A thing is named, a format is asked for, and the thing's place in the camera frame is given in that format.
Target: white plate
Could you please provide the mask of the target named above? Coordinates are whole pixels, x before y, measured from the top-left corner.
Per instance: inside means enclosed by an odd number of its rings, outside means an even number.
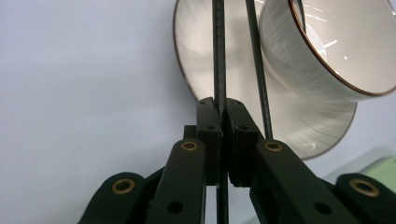
[[[259,14],[262,1],[256,1]],[[213,96],[212,6],[210,0],[179,0],[175,10],[178,58],[197,99]],[[263,132],[256,72],[245,1],[225,3],[227,97],[245,104]],[[274,138],[288,144],[302,159],[335,146],[355,115],[355,103],[323,104],[286,90],[265,73]]]

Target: teacup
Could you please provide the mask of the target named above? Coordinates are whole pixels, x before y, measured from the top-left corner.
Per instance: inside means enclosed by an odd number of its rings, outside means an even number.
[[[317,101],[358,102],[396,89],[396,20],[387,0],[267,0],[264,65]]]

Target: brass screw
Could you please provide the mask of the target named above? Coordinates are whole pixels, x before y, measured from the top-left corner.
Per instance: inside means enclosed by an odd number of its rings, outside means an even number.
[[[130,178],[119,179],[111,186],[111,190],[116,194],[128,193],[133,189],[134,181]]]
[[[194,142],[185,142],[181,144],[181,148],[186,150],[186,151],[194,151],[195,149],[198,148],[198,144]]]
[[[351,179],[349,185],[357,192],[369,197],[376,197],[379,195],[379,189],[372,183],[362,179]]]
[[[270,151],[274,151],[274,152],[278,152],[281,151],[283,149],[283,147],[275,142],[266,142],[264,144],[264,147]]]

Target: green object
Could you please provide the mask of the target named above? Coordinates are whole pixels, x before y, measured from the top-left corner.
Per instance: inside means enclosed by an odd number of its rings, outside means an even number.
[[[376,161],[361,171],[396,193],[396,156]]]

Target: cup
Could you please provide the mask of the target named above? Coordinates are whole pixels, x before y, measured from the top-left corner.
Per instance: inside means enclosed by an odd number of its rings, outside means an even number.
[[[387,0],[268,0],[259,26],[264,66],[303,97],[358,102],[396,89]]]

